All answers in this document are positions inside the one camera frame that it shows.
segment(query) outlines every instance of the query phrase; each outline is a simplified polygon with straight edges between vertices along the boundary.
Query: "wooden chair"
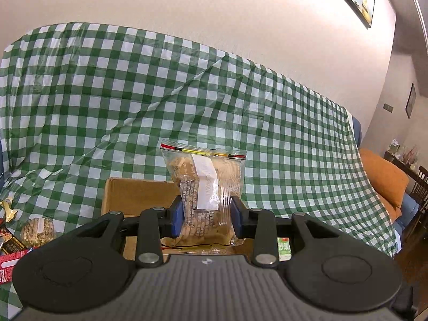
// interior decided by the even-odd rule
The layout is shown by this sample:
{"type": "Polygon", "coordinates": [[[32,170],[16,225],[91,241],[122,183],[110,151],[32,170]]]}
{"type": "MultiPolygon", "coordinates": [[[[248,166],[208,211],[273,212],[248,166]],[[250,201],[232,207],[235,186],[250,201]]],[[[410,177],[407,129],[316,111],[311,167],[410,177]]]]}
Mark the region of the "wooden chair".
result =
{"type": "Polygon", "coordinates": [[[404,241],[413,234],[418,224],[421,223],[425,228],[428,224],[428,189],[423,187],[424,184],[428,184],[428,171],[423,166],[419,167],[419,178],[420,180],[415,182],[415,185],[409,194],[416,203],[419,204],[419,210],[410,222],[409,228],[406,228],[404,241]]]}

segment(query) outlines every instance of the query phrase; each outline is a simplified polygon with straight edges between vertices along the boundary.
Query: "ceiling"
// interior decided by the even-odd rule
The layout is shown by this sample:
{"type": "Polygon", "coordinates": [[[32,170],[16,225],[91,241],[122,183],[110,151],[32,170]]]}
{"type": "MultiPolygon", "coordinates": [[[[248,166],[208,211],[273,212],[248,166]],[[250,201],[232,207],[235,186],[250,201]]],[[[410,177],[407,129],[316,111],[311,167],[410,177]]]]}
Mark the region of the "ceiling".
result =
{"type": "Polygon", "coordinates": [[[397,13],[393,48],[412,55],[420,94],[428,97],[428,0],[390,0],[397,13]]]}

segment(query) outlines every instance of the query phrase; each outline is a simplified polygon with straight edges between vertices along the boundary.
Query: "orange cushion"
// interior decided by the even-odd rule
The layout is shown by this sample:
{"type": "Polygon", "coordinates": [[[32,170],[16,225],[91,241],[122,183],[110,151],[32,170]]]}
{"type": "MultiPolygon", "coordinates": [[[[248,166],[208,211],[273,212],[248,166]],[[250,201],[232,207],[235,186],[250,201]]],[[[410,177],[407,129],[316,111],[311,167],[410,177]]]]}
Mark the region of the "orange cushion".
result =
{"type": "Polygon", "coordinates": [[[391,222],[394,223],[397,218],[401,216],[400,208],[393,207],[384,197],[378,194],[380,201],[382,202],[384,208],[387,210],[388,215],[391,219],[391,222]]]}
{"type": "Polygon", "coordinates": [[[409,183],[406,173],[366,148],[360,149],[360,156],[374,190],[393,207],[401,207],[409,183]]]}

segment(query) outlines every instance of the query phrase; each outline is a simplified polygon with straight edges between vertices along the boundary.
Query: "black snack package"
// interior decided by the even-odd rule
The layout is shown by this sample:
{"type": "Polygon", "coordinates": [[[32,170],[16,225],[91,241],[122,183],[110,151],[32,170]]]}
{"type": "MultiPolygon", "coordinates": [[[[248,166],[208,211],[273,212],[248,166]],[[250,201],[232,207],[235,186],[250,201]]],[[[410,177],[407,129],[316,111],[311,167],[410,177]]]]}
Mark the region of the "black snack package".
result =
{"type": "Polygon", "coordinates": [[[4,219],[0,219],[0,241],[3,241],[1,250],[6,253],[15,253],[26,250],[27,247],[6,228],[4,219]]]}

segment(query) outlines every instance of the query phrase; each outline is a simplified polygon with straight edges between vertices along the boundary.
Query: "wrapped round snack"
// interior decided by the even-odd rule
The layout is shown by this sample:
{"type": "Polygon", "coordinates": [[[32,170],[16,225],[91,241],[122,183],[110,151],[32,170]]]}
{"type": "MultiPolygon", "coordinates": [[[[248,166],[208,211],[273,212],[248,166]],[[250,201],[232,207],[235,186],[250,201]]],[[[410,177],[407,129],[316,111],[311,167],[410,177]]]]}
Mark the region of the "wrapped round snack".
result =
{"type": "Polygon", "coordinates": [[[230,204],[243,188],[245,153],[205,150],[165,141],[163,157],[180,188],[185,221],[177,239],[167,246],[237,245],[230,204]]]}
{"type": "Polygon", "coordinates": [[[55,239],[54,222],[51,218],[33,218],[25,222],[21,239],[28,247],[42,246],[55,239]]]}

